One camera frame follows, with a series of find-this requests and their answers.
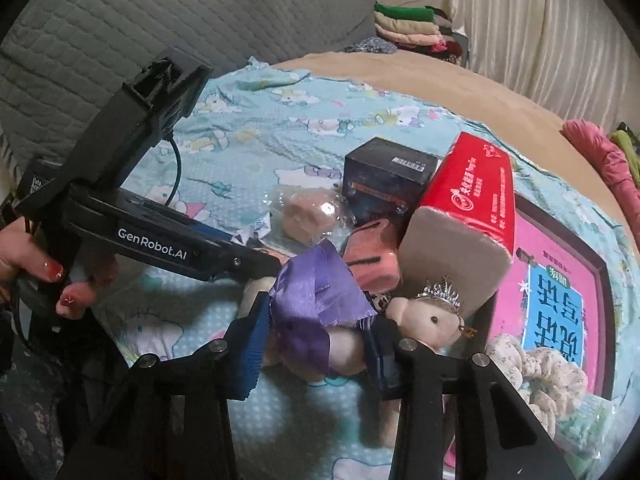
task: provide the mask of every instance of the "purple ribbon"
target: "purple ribbon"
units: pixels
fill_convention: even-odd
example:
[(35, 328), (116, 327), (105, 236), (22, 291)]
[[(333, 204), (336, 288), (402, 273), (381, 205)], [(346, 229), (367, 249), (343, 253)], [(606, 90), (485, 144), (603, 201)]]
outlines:
[(329, 240), (290, 259), (269, 291), (278, 349), (327, 376), (327, 326), (375, 316), (349, 267)]

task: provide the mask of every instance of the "gray quilted headboard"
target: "gray quilted headboard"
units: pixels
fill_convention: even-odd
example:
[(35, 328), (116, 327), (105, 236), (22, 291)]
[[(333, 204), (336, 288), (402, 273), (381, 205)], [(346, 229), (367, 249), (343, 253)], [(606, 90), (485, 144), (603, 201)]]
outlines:
[(373, 36), (376, 0), (31, 0), (0, 45), (0, 151), (62, 161), (120, 84), (165, 46), (214, 76)]

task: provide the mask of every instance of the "barcode label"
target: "barcode label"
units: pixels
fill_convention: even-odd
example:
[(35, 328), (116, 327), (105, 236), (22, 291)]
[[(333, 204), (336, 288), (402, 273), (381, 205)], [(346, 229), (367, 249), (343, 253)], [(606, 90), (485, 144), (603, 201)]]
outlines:
[(400, 158), (399, 156), (395, 156), (391, 159), (391, 162), (395, 162), (396, 164), (400, 164), (400, 166), (404, 166), (406, 168), (411, 168), (415, 171), (420, 171), (422, 173), (426, 168), (418, 164), (417, 162), (409, 162), (408, 160), (404, 160), (404, 158)]

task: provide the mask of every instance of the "metal screw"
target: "metal screw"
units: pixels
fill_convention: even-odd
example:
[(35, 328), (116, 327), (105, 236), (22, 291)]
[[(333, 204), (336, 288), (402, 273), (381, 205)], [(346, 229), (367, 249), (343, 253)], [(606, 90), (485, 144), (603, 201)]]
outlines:
[(471, 360), (474, 362), (474, 364), (482, 367), (487, 366), (489, 362), (491, 362), (491, 359), (489, 359), (489, 356), (487, 354), (480, 353), (474, 354)]
[(407, 350), (409, 352), (412, 352), (413, 350), (418, 348), (418, 342), (415, 339), (411, 339), (410, 337), (405, 337), (404, 339), (400, 340), (400, 342), (398, 343), (398, 346), (402, 350)]
[(138, 366), (140, 368), (151, 368), (159, 361), (156, 354), (144, 354), (138, 359)]
[(209, 350), (215, 353), (224, 352), (226, 350), (226, 341), (222, 338), (214, 339), (213, 341), (209, 342), (207, 347), (209, 348)]

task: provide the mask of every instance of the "red and white paper box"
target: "red and white paper box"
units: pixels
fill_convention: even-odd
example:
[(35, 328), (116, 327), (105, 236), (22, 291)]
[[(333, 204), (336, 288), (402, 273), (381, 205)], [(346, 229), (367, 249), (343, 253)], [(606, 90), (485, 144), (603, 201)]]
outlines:
[(509, 155), (466, 132), (420, 199), (399, 248), (405, 291), (448, 276), (468, 317), (511, 267), (515, 222)]

